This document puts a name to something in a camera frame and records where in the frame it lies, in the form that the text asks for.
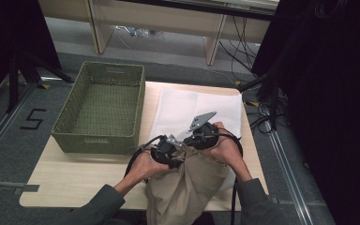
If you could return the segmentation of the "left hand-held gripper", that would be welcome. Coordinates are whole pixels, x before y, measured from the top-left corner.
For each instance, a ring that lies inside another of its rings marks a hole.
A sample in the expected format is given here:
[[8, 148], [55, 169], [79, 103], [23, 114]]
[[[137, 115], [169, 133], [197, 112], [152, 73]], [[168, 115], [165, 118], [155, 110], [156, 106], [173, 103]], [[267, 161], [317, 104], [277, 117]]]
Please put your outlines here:
[[171, 134], [169, 136], [166, 135], [158, 135], [153, 138], [150, 143], [158, 140], [158, 143], [155, 143], [151, 147], [151, 156], [154, 161], [166, 164], [171, 169], [178, 168], [182, 161], [174, 158], [173, 154], [177, 151], [177, 147], [181, 147], [182, 144], [176, 140], [176, 138]]

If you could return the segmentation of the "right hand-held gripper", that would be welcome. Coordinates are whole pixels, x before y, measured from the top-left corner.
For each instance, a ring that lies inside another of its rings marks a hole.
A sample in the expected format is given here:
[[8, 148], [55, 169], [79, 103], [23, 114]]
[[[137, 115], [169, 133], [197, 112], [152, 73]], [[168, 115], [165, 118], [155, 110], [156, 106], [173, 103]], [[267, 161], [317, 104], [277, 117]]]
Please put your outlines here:
[[207, 112], [195, 116], [188, 129], [191, 135], [185, 138], [183, 143], [197, 150], [215, 146], [218, 142], [218, 128], [209, 120], [216, 114], [216, 112]]

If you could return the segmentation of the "white cloth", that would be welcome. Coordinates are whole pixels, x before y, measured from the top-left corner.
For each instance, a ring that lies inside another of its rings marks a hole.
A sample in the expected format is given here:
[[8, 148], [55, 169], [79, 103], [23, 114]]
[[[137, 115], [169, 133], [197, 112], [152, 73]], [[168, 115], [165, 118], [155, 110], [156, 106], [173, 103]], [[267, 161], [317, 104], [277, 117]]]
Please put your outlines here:
[[[235, 137], [241, 136], [242, 105], [241, 96], [214, 95], [194, 91], [162, 88], [158, 95], [157, 112], [149, 137], [173, 135], [180, 143], [190, 137], [194, 118], [207, 113], [215, 115], [211, 124], [220, 122]], [[182, 162], [176, 170], [181, 181], [194, 189], [213, 189], [218, 192], [233, 185], [233, 171], [202, 154], [191, 146], [177, 148], [174, 158]]]

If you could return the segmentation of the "beige garment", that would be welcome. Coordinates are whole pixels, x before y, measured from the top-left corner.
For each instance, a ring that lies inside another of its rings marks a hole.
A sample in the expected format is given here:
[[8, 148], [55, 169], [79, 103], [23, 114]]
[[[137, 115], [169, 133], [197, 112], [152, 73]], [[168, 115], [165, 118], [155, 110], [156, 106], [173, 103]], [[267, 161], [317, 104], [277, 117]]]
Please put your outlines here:
[[191, 225], [220, 190], [229, 167], [183, 145], [178, 168], [152, 176], [145, 188], [147, 225]]

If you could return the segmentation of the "green woven basket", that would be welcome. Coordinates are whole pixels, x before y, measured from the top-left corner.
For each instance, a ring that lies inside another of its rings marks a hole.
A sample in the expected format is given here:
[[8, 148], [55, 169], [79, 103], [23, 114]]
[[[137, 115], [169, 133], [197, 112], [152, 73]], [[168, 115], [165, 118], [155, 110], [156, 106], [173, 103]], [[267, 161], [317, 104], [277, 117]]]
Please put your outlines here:
[[53, 128], [65, 153], [130, 155], [145, 94], [141, 65], [84, 62]]

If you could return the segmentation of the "person's left hand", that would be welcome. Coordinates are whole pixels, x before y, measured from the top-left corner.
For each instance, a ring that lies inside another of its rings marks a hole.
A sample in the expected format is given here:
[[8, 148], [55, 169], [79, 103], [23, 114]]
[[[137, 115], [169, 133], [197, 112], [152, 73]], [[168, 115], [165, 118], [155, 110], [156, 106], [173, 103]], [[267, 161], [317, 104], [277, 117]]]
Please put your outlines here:
[[156, 162], [151, 155], [150, 150], [140, 153], [133, 162], [126, 179], [136, 185], [144, 179], [148, 179], [156, 173], [166, 172], [170, 168], [166, 164]]

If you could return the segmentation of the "person's right hand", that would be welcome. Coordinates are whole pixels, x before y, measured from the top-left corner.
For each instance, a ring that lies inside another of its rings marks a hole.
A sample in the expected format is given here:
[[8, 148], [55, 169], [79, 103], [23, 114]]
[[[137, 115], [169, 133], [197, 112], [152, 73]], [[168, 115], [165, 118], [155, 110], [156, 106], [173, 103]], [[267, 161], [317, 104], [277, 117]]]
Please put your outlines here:
[[214, 123], [214, 126], [218, 128], [219, 136], [217, 144], [202, 152], [216, 162], [229, 165], [237, 173], [242, 171], [246, 164], [232, 135], [221, 122]]

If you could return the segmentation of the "black tripod stand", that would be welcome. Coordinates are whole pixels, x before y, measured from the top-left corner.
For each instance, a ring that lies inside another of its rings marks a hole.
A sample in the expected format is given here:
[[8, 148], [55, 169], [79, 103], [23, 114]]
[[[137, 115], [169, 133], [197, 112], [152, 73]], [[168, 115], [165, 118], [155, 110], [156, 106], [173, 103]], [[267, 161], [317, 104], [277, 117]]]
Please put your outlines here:
[[40, 83], [41, 77], [37, 68], [45, 68], [57, 78], [66, 83], [73, 83], [61, 68], [54, 67], [52, 64], [33, 54], [25, 51], [14, 51], [9, 60], [9, 102], [7, 113], [11, 113], [19, 103], [19, 75], [21, 72], [27, 83]]
[[261, 86], [256, 97], [260, 102], [265, 102], [269, 107], [268, 122], [272, 130], [277, 129], [276, 117], [278, 107], [278, 83], [276, 78], [276, 71], [271, 68], [261, 77], [256, 78], [252, 82], [243, 84], [237, 88], [242, 93], [248, 89], [257, 86]]

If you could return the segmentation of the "clear plastic bag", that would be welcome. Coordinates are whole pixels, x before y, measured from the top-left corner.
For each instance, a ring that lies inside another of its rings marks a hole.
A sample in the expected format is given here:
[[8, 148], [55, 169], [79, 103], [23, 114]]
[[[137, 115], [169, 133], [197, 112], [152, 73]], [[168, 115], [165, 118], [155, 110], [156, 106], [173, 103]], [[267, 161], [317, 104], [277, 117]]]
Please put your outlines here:
[[156, 32], [154, 30], [130, 27], [130, 26], [116, 26], [117, 30], [124, 30], [132, 37], [149, 37], [150, 35], [154, 35]]

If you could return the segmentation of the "light wooden desk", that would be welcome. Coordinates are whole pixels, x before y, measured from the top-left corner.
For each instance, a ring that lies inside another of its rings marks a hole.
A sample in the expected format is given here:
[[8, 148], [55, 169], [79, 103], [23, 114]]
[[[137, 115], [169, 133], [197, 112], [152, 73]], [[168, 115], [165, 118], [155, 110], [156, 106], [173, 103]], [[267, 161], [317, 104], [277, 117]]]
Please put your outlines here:
[[86, 22], [91, 27], [95, 52], [104, 53], [116, 25], [200, 36], [204, 40], [206, 64], [212, 65], [222, 38], [260, 43], [269, 22], [246, 16], [198, 12], [130, 3], [121, 0], [38, 0], [46, 17]]

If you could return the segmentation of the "black curtain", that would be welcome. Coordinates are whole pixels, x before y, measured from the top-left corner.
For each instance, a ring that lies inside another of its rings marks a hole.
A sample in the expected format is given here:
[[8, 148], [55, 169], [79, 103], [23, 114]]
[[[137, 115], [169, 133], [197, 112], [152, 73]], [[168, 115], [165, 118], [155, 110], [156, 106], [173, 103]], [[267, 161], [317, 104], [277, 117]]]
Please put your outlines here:
[[254, 71], [286, 43], [289, 120], [336, 225], [360, 225], [360, 0], [279, 0]]
[[38, 0], [0, 0], [0, 83], [16, 47], [61, 67]]

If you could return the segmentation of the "metal floor rail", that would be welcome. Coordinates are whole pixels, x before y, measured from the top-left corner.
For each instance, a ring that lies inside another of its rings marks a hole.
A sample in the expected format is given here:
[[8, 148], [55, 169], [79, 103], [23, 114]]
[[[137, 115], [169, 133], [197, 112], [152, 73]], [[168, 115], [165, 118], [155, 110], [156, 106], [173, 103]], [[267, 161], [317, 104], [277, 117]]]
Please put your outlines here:
[[27, 84], [19, 96], [17, 105], [10, 112], [7, 112], [0, 121], [0, 142], [23, 109], [24, 102], [30, 97], [36, 88], [37, 86], [35, 84]]
[[293, 175], [293, 171], [292, 171], [290, 162], [287, 159], [283, 145], [279, 139], [278, 132], [276, 130], [272, 130], [269, 133], [269, 137], [270, 137], [271, 143], [274, 147], [274, 151], [277, 156], [279, 167], [283, 173], [288, 190], [290, 191], [290, 195], [292, 197], [292, 202], [293, 202], [293, 205], [295, 207], [296, 213], [299, 217], [301, 224], [302, 225], [314, 225], [308, 205], [307, 205], [305, 198], [301, 192], [301, 189], [298, 186], [298, 183], [296, 182], [296, 179]]

